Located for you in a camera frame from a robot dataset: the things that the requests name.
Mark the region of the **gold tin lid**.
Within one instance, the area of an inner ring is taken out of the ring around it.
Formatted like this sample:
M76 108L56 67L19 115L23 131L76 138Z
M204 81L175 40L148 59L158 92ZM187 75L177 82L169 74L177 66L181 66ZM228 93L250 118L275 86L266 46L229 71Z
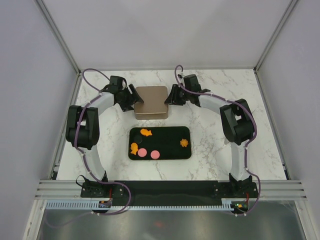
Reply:
M136 115L163 115L169 112L169 106L165 103L168 97L166 86L139 86L136 91L143 100L134 104Z

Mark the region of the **gold cookie tin box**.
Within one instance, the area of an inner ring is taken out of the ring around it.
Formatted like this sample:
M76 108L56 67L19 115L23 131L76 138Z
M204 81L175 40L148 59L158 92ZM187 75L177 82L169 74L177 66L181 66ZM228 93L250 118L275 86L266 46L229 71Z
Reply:
M168 118L169 112L135 112L134 115L137 120L165 120Z

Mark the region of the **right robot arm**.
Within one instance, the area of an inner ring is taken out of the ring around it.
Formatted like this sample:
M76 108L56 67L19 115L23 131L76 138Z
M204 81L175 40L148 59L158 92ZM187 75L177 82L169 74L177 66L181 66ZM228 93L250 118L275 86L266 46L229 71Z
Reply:
M183 106L190 102L220 115L224 137L231 146L228 191L233 197L241 197L252 183L248 145L257 135L257 124L248 102L243 98L228 100L202 89L195 74L175 74L175 78L177 83L172 85L166 104Z

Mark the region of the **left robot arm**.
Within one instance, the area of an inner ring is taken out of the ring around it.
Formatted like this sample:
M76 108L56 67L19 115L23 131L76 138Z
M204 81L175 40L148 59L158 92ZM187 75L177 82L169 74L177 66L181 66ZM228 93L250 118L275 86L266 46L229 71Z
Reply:
M105 197L110 190L106 170L102 167L97 144L100 138L99 116L119 105L123 112L133 111L135 103L143 103L133 84L112 75L109 83L83 105L71 105L67 113L65 138L77 150L86 169L86 179L93 182L92 192Z

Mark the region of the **orange fish cookie upper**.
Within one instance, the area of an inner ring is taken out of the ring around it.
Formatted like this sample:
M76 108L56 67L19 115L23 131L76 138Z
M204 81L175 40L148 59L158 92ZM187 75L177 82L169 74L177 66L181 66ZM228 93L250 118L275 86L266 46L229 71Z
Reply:
M142 128L141 130L140 130L140 134L142 135L142 136L145 136L145 137L149 137L149 136L152 136L153 134L152 134L152 131L151 130L148 130L148 129L146 129L146 128Z

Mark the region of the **orange fish cookie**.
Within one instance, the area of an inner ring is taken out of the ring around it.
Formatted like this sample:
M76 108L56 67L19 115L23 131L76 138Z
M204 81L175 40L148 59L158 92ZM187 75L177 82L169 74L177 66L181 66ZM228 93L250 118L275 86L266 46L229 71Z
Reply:
M137 143L133 142L131 145L130 145L130 153L133 154L133 155L136 155L137 152L139 151L139 146Z
M151 130L148 130L148 129L146 129L146 128L142 128L141 130L140 130L140 134L142 135L142 136L145 136L145 137L149 137L149 136L152 136L153 134L152 134L152 131Z

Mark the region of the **black sandwich cookie left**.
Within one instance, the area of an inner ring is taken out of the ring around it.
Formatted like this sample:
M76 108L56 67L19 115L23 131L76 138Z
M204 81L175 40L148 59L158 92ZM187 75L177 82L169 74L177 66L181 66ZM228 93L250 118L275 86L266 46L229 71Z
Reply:
M133 140L135 143L140 144L143 141L143 138L141 135L136 135Z

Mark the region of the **orange flower cookie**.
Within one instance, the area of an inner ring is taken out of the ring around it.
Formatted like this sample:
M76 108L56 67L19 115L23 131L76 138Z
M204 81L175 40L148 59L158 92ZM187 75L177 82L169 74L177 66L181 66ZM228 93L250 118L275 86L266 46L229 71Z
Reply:
M186 148L189 145L189 141L184 138L179 143L180 143L180 146L183 148Z

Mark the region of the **dark green tray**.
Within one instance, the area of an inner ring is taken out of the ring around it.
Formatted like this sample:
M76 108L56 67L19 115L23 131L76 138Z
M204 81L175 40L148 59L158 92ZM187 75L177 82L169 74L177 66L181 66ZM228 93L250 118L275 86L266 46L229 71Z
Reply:
M152 136L143 136L141 129L151 130ZM134 137L142 136L142 142L138 145L138 149L147 150L145 157L139 157L131 154L130 145L134 143ZM180 141L187 139L189 144L182 147ZM151 152L159 151L159 159L152 159ZM191 133L186 126L162 126L162 127L134 127L129 131L128 139L128 157L133 161L149 161L149 160L187 160L192 156Z

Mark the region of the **orange fish cookie lower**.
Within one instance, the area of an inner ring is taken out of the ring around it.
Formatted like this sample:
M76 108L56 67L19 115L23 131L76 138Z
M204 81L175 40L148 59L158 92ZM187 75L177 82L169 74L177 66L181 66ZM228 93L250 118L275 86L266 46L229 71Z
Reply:
M133 142L131 145L130 145L130 153L133 154L133 155L136 155L137 152L139 151L139 146L137 143Z

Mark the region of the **pink macaron left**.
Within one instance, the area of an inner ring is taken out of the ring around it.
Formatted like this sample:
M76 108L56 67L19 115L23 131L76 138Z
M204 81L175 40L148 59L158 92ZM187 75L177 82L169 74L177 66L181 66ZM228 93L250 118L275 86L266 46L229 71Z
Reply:
M147 150L145 148L140 148L137 152L138 156L140 158L144 158L147 155Z

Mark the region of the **pink macaron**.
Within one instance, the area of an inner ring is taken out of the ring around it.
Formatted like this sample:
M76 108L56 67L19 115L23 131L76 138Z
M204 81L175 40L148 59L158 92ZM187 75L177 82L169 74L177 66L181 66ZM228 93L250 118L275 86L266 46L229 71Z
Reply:
M145 148L140 148L137 152L138 156L140 158L144 158L147 155L147 150Z
M151 153L150 153L150 157L153 159L153 160L157 160L159 159L160 157L160 152L158 150L153 150Z

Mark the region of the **pink macaron right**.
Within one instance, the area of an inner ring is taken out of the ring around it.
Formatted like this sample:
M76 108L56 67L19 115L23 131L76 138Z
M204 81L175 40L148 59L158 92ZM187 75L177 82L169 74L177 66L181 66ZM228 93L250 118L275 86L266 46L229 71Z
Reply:
M160 152L158 150L153 150L151 153L150 153L150 157L153 159L153 160L157 160L159 159L160 157Z

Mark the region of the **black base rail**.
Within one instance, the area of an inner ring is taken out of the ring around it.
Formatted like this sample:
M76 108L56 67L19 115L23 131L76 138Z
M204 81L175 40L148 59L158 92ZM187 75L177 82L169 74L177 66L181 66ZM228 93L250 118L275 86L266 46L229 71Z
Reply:
M221 206L222 199L254 199L257 184L250 177L236 183L216 180L127 180L101 184L85 180L82 198L112 199L115 207L196 207Z

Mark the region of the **aluminium frame rail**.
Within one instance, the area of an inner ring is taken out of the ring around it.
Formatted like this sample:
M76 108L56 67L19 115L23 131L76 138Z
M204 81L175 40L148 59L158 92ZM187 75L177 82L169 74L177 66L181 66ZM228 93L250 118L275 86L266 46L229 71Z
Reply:
M164 206L142 207L113 206L111 197L82 198L82 184L85 180L42 180L40 181L35 198L45 200L48 210L93 210L93 211L119 211L126 210L155 210L155 211L233 211L238 204L250 204L253 207L255 200L259 201L298 201L305 200L302 183L297 180L263 180L256 183L258 196L249 198L223 198L222 205L214 206Z

